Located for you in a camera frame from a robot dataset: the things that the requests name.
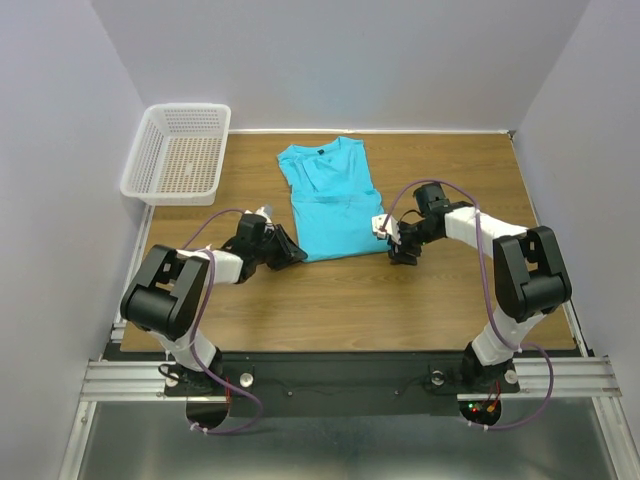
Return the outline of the turquoise t shirt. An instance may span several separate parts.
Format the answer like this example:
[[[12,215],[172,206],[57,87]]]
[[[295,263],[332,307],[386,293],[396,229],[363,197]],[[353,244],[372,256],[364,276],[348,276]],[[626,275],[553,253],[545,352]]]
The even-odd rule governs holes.
[[[291,190],[298,244],[308,263],[387,249],[372,233],[371,219],[384,209],[363,141],[340,136],[322,146],[291,145],[277,160]]]

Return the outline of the white plastic basket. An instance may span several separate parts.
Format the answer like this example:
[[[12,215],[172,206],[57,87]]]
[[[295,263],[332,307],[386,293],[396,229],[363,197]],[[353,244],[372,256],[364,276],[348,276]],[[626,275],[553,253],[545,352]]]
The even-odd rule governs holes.
[[[142,117],[120,182],[123,196],[149,206],[209,206],[223,169],[231,109],[165,103]]]

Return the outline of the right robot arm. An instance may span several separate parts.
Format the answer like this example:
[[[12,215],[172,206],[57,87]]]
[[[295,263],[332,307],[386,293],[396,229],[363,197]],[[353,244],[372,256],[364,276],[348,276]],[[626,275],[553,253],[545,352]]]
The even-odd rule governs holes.
[[[459,381],[467,388],[501,380],[534,326],[571,299],[572,284],[553,230],[527,228],[481,211],[471,196],[453,202],[443,183],[409,184],[418,221],[390,212],[371,220],[372,232],[387,242],[392,263],[414,265],[424,245],[460,241],[478,253],[488,323],[465,348]]]

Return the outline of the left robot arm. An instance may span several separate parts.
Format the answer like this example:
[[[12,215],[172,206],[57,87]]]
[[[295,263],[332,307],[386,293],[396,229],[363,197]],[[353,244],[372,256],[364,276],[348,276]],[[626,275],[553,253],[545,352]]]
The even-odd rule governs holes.
[[[180,249],[157,244],[142,260],[120,302],[120,316],[152,335],[173,356],[174,365],[159,373],[165,389],[177,395],[207,395],[222,376],[222,352],[199,327],[216,284],[242,284],[258,266],[279,271],[307,259],[307,254],[275,224],[267,209],[244,211],[235,234],[221,247]]]

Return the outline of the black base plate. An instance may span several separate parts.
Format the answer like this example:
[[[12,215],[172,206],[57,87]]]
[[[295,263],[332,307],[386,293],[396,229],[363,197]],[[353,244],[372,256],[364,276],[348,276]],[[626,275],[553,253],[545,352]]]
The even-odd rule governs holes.
[[[519,390],[515,378],[467,388],[459,381],[463,353],[418,352],[226,352],[223,378],[238,387],[217,385],[207,395],[220,398],[234,417],[255,412],[247,393],[263,404],[266,417],[338,417],[430,414],[456,416],[464,396],[484,400],[490,394]]]

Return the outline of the aluminium frame rail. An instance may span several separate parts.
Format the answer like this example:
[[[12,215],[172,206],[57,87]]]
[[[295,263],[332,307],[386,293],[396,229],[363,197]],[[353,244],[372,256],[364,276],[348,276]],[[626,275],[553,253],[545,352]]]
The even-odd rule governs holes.
[[[174,401],[191,430],[204,436],[243,434],[266,417],[459,415],[481,433],[501,430],[508,398],[589,397],[621,392],[604,358],[529,357],[528,333],[570,300],[572,285],[553,231],[508,224],[476,204],[438,200],[414,224],[391,214],[371,221],[392,261],[412,265],[425,244],[461,241],[480,261],[486,326],[462,350],[421,353],[225,354],[201,330],[221,285],[242,285],[260,265],[281,270],[304,253],[271,221],[267,208],[244,212],[224,246],[157,245],[141,262],[120,304],[124,320],[154,335],[163,362],[100,360],[85,372],[76,423],[60,475],[80,473],[101,402]]]

